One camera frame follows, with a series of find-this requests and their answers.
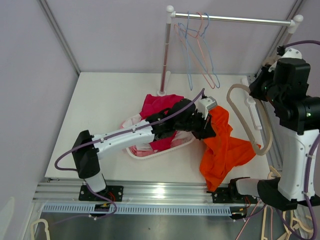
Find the white wall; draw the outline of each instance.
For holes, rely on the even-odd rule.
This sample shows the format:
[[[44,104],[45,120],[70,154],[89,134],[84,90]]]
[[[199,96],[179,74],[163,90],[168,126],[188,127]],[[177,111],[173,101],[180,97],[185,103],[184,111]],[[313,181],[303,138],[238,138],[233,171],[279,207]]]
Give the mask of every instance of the white wall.
[[[0,210],[16,240],[44,177],[77,76],[36,0],[0,3]]]
[[[178,12],[285,19],[295,0],[48,0],[83,72],[160,73],[166,6]],[[186,19],[174,19],[173,23]],[[199,20],[190,26],[198,28]],[[216,73],[255,73],[278,26],[212,21],[206,40]],[[169,67],[185,73],[181,46],[171,30]]]

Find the white basket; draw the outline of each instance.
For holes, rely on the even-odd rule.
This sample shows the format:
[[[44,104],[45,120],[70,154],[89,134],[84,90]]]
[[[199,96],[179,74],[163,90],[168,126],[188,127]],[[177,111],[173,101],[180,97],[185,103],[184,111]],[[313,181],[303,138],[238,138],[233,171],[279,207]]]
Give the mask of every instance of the white basket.
[[[148,156],[136,156],[136,155],[134,155],[134,154],[130,151],[130,149],[129,149],[128,147],[126,148],[126,151],[127,151],[128,154],[129,154],[131,157],[133,157],[134,159],[149,159],[149,158],[152,158],[152,157],[156,157],[156,156],[158,156],[158,155],[161,155],[161,154],[166,154],[166,153],[171,152],[171,151],[173,151],[173,150],[176,150],[176,149],[178,149],[178,148],[182,148],[182,147],[184,147],[184,146],[187,146],[188,144],[192,143],[194,140],[195,140],[195,137],[192,135],[191,139],[190,139],[189,141],[183,143],[183,144],[180,144],[180,145],[178,145],[178,146],[171,147],[171,148],[169,148],[169,149],[167,149],[167,150],[158,151],[158,152],[156,152],[156,153],[154,153],[154,154],[150,154],[150,155],[148,155]]]
[[[131,122],[130,122],[130,126],[131,126],[131,124],[136,124],[137,122],[139,122],[140,119],[141,119],[141,116],[140,116],[139,114],[137,114],[137,115],[135,115],[135,116],[129,117],[126,121],[131,121]],[[168,152],[173,151],[173,150],[175,150],[175,149],[182,148],[182,147],[187,146],[188,144],[192,143],[192,142],[195,140],[194,135],[193,135],[191,132],[186,132],[186,133],[188,134],[188,137],[187,137],[187,138],[190,139],[189,141],[187,141],[187,142],[185,142],[185,143],[182,143],[182,144],[180,144],[180,145],[178,145],[178,146],[171,147],[171,148],[169,148],[169,149],[167,149],[167,150],[155,152],[155,153],[150,154],[150,155],[148,155],[148,156],[136,156],[136,155],[134,155],[134,154],[130,151],[130,148],[129,148],[129,147],[126,148],[126,151],[127,151],[128,154],[129,154],[131,157],[133,157],[134,159],[148,159],[148,158],[152,158],[152,157],[158,156],[158,155],[160,155],[160,154],[165,154],[165,153],[168,153]]]

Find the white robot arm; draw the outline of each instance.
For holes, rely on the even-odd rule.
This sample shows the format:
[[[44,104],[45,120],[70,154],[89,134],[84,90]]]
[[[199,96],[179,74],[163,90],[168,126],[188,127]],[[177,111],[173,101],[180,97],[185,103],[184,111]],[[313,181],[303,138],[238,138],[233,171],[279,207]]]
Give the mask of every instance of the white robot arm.
[[[282,211],[306,206],[306,197],[312,206],[320,205],[313,183],[318,147],[309,155],[319,135],[320,98],[306,95],[309,72],[310,65],[301,53],[289,48],[276,63],[262,67],[250,85],[250,95],[270,102],[279,117],[279,134],[285,141],[282,174],[272,180],[232,179],[229,188],[234,196],[256,196]]]
[[[82,131],[73,147],[76,148],[85,143],[93,144],[72,152],[79,178],[84,179],[97,193],[106,188],[99,160],[105,159],[114,152],[170,137],[175,131],[192,132],[197,139],[215,137],[215,131],[211,124],[207,123],[211,122],[209,111],[217,106],[216,100],[202,95],[198,109],[194,103],[191,103],[192,101],[184,98],[172,108],[164,109],[138,124],[113,132],[91,135],[88,130]]]

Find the pink cloth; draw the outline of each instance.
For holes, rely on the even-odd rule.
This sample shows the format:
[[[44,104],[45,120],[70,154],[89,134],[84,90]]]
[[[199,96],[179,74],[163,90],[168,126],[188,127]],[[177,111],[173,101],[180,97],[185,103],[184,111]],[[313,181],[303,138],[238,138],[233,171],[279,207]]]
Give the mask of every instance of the pink cloth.
[[[152,96],[151,94],[148,94],[145,97],[140,115],[142,119],[146,119],[152,114],[156,114],[167,108],[172,108],[175,103],[179,102],[183,98],[183,96],[178,96],[175,94],[167,96]],[[175,138],[175,135],[176,132],[173,134],[173,136],[150,142],[152,150],[159,152],[171,148],[171,142]]]
[[[177,140],[173,140],[172,142],[171,142],[171,145],[170,145],[170,147],[171,148],[174,148],[174,147],[177,147],[177,146],[179,146],[179,145],[181,145],[181,144],[184,144],[185,142],[182,140],[182,139],[177,139]],[[137,157],[146,157],[146,156],[149,156],[149,155],[152,155],[152,154],[156,154],[156,152],[155,151],[153,151],[153,150],[150,150],[150,151],[139,151],[139,150],[137,150],[137,147],[136,146],[130,146],[129,147],[129,149],[130,149],[130,152],[133,154],[133,155],[135,155],[135,156],[137,156]]]

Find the white tabletop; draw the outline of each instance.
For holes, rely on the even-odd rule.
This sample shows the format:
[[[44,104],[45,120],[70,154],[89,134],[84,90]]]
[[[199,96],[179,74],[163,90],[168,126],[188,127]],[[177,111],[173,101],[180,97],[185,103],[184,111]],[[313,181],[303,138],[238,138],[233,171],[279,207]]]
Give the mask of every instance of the white tabletop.
[[[141,111],[147,94],[155,95],[160,87],[158,73],[102,73],[82,72],[75,87],[70,105],[65,115],[45,177],[77,179],[73,171],[55,169],[56,159],[74,145],[78,134],[89,130],[91,134],[108,133],[119,129],[127,118]],[[240,83],[238,75],[219,76],[221,87],[211,89],[200,74],[192,75],[193,90],[190,91],[186,74],[172,74],[167,84],[167,94],[177,94],[193,99],[202,88],[205,94],[212,96],[217,103],[229,111],[231,136],[248,140],[240,121],[226,101],[226,95],[232,84]],[[240,89],[232,92],[231,98],[242,112],[251,127],[255,139],[263,145],[260,131],[255,130],[250,113],[244,104],[245,95]],[[134,159],[125,150],[110,155],[100,161],[100,168],[106,180],[142,181],[166,183],[205,183],[199,171],[205,144],[195,140],[193,143],[165,154],[148,159]],[[72,155],[59,163],[64,168],[75,168]],[[265,179],[269,173],[266,156],[255,156],[243,166],[232,169],[224,179],[251,177]]]

